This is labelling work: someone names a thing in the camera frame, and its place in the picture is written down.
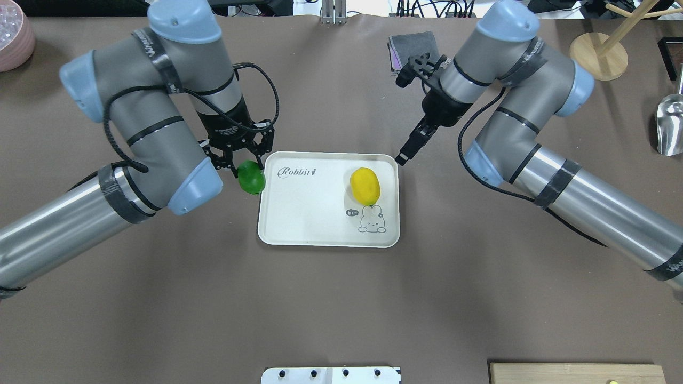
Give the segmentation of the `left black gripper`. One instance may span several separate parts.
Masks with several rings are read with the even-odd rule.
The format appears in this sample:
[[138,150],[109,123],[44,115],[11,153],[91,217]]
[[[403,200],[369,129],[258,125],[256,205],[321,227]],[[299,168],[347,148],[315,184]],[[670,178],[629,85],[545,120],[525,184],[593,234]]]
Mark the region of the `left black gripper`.
[[[233,153],[237,150],[247,149],[254,154],[258,167],[263,171],[263,156],[269,154],[273,148],[275,128],[270,119],[262,121],[264,126],[256,126],[248,112],[244,99],[237,103],[236,107],[225,112],[232,120],[218,114],[200,113],[200,120],[208,134],[208,145],[205,147],[205,155],[211,159],[215,170],[227,169],[232,172],[234,178],[239,175],[233,162]],[[213,153],[212,148],[222,151],[222,155]]]

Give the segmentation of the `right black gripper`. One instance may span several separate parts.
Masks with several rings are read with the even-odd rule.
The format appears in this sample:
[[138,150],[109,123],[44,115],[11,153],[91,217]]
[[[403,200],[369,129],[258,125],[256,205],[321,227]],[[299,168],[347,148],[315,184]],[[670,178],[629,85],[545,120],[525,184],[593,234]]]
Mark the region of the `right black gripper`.
[[395,162],[404,166],[429,142],[440,126],[454,126],[472,105],[455,100],[439,89],[430,89],[422,100],[424,117],[412,129]]

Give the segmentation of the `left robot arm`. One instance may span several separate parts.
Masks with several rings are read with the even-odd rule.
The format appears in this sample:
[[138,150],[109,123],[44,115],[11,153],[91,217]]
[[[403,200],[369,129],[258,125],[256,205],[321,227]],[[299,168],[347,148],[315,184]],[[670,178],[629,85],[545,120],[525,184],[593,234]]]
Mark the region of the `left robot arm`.
[[233,153],[263,170],[275,119],[254,121],[207,1],[155,1],[147,27],[64,64],[59,78],[120,157],[2,229],[2,299],[162,209],[183,215],[220,194]]

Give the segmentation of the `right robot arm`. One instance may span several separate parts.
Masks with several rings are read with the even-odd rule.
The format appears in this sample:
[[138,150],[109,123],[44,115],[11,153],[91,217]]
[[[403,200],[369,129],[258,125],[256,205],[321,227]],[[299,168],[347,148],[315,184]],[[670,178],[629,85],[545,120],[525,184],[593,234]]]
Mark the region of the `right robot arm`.
[[440,127],[452,127],[495,81],[495,111],[467,151],[456,150],[467,172],[488,189],[505,182],[578,235],[619,250],[681,300],[681,226],[640,204],[578,163],[542,147],[536,138],[553,116],[569,116],[594,88],[594,78],[537,36],[539,19],[515,1],[498,1],[476,23],[452,59],[411,56],[396,83],[415,78],[428,87],[424,117],[396,156],[405,165]]

